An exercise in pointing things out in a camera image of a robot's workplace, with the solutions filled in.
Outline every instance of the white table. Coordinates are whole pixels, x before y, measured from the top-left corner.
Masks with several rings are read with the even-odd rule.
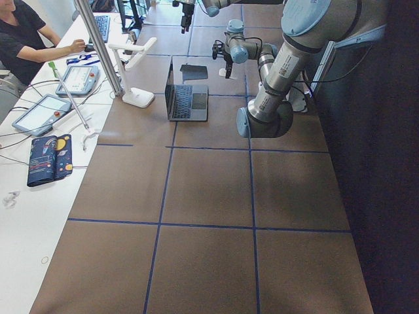
[[[111,32],[108,41],[125,43],[127,36],[120,32],[119,14],[110,15]],[[76,38],[82,38],[86,42],[89,38],[81,17],[75,20],[59,46],[69,45]],[[109,55],[115,64],[113,54]],[[78,54],[56,60],[58,71],[64,74],[65,60],[77,56]],[[111,108],[113,93],[110,84],[105,80],[105,72],[101,71],[100,63],[96,65],[100,69],[100,75],[95,87],[102,84],[101,88],[96,95],[80,106],[80,110],[88,120],[89,126],[100,131]],[[48,64],[44,64],[32,83],[54,79],[51,68]],[[35,87],[39,93],[45,95],[55,94],[57,85],[57,83],[43,83]],[[33,104],[26,100],[38,101],[41,98],[38,92],[28,88],[16,106],[32,106]],[[83,100],[82,97],[76,98],[77,103]],[[16,133],[17,130],[11,124],[22,113],[22,111],[10,112],[0,125],[0,135]],[[75,168],[64,180],[29,188],[26,186],[27,165],[0,157],[0,313],[2,314],[24,314],[30,311],[95,149],[98,136],[89,138],[86,141],[86,151],[83,151],[81,138],[85,134],[85,128],[75,111],[57,122],[47,135],[65,133],[72,135]],[[0,137],[0,143],[5,147],[23,140],[26,136],[15,134]],[[32,138],[10,148],[1,149],[0,155],[28,163]],[[3,205],[3,200],[9,198],[11,192],[19,192],[19,195],[15,199],[16,205],[7,208]]]

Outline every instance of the laptop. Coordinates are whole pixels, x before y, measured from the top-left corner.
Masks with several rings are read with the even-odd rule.
[[[173,60],[170,62],[164,95],[169,121],[208,120],[208,86],[175,85],[173,83]]]

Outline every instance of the keyboard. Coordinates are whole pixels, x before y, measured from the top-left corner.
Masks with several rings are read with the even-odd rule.
[[[173,117],[175,119],[188,119],[191,117],[192,86],[176,86],[175,104],[173,106]]]
[[[98,25],[99,33],[102,39],[107,43],[109,37],[109,24],[111,23],[111,17],[109,15],[97,15],[94,17],[96,24]]]

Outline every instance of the computer mouse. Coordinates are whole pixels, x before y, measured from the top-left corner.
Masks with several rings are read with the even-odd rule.
[[[84,48],[84,52],[91,52],[94,51],[93,44],[87,44],[86,48]]]

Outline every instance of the dark wall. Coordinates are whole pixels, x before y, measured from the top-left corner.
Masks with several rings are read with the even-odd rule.
[[[384,41],[317,108],[375,314],[419,313],[419,11],[394,1]],[[337,53],[327,79],[366,49]]]

